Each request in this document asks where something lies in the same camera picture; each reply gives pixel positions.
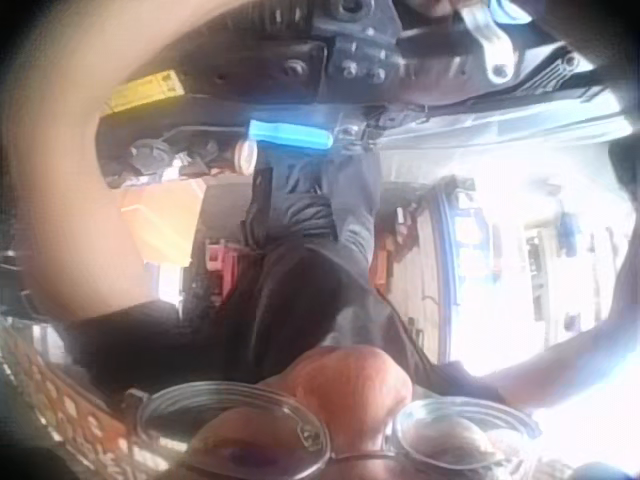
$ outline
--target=man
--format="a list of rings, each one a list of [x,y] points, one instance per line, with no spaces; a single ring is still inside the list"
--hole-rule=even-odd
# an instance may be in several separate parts
[[[530,410],[600,381],[636,348],[638,228],[607,322],[480,379],[458,365],[433,365],[367,284],[380,181],[377,158],[367,151],[300,158],[263,149],[247,212],[261,256],[215,319],[180,321],[175,307],[150,291],[98,169],[94,138],[117,85],[162,47],[238,3],[68,2],[17,59],[3,138],[34,252],[29,280],[114,408],[131,387],[260,383],[321,419],[336,455],[354,454],[381,448],[414,385]],[[364,471],[349,470],[350,478],[379,475],[354,468]]]

